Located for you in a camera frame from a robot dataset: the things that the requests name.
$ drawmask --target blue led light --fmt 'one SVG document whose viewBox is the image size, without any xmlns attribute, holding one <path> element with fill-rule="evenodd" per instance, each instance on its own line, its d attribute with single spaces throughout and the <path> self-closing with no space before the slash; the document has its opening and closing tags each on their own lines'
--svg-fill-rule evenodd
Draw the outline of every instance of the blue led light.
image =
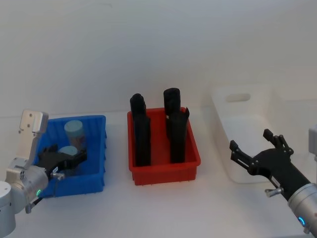
<svg viewBox="0 0 317 238">
<path fill-rule="evenodd" d="M 305 221 L 303 218 L 299 217 L 298 220 L 302 223 L 303 226 L 305 225 Z"/>
</svg>

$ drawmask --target white table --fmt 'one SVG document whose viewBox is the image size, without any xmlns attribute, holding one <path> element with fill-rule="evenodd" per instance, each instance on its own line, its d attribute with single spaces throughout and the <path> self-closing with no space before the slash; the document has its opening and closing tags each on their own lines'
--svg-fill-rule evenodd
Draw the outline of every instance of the white table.
<svg viewBox="0 0 317 238">
<path fill-rule="evenodd" d="M 191 108 L 202 163 L 191 182 L 135 186 L 128 169 L 126 112 L 106 116 L 105 188 L 101 193 L 45 199 L 16 215 L 8 238 L 274 238 L 303 235 L 270 183 L 229 180 L 215 148 L 208 108 Z M 20 118 L 0 118 L 0 180 L 14 158 Z"/>
</svg>

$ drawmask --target white backdrop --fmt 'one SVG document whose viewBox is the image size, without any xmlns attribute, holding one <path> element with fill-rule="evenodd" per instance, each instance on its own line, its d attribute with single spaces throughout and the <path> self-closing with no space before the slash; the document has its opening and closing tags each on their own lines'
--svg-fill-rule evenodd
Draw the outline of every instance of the white backdrop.
<svg viewBox="0 0 317 238">
<path fill-rule="evenodd" d="M 315 0 L 1 0 L 0 117 L 148 107 L 179 87 L 313 81 Z"/>
</svg>

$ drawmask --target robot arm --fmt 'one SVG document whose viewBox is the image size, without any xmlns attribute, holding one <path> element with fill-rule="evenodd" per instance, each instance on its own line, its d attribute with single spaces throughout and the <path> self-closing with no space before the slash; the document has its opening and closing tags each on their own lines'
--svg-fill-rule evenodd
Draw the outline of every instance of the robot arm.
<svg viewBox="0 0 317 238">
<path fill-rule="evenodd" d="M 317 237 L 317 186 L 291 163 L 294 151 L 287 145 L 283 135 L 273 136 L 268 129 L 264 138 L 274 149 L 260 152 L 255 157 L 243 153 L 235 141 L 230 142 L 231 160 L 245 168 L 251 175 L 261 175 L 270 180 L 276 189 L 266 189 L 268 197 L 282 194 L 288 205 L 304 227 Z"/>
<path fill-rule="evenodd" d="M 38 164 L 35 159 L 37 142 L 46 131 L 48 114 L 24 110 L 19 129 L 16 158 L 6 169 L 5 181 L 0 181 L 0 238 L 15 229 L 15 214 L 25 208 L 30 213 L 41 198 L 33 202 L 51 179 L 64 178 L 59 171 L 73 169 L 87 159 L 86 151 L 75 156 L 57 152 L 57 146 L 45 149 Z"/>
</svg>

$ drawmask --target blue plastic bin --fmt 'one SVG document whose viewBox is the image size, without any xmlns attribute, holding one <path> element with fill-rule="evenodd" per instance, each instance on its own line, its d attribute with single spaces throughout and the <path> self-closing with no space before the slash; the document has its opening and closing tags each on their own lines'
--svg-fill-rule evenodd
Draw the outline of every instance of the blue plastic bin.
<svg viewBox="0 0 317 238">
<path fill-rule="evenodd" d="M 83 116 L 71 118 L 50 119 L 45 134 L 42 135 L 38 144 L 38 153 L 45 147 L 57 144 L 58 149 L 69 145 L 64 125 L 70 120 L 80 120 L 83 123 L 87 142 L 87 160 L 82 162 L 76 169 L 75 175 L 66 177 L 56 182 L 52 179 L 48 187 L 42 191 L 40 197 L 69 196 L 93 192 L 101 192 L 104 189 L 105 151 L 106 151 L 106 117 Z"/>
</svg>

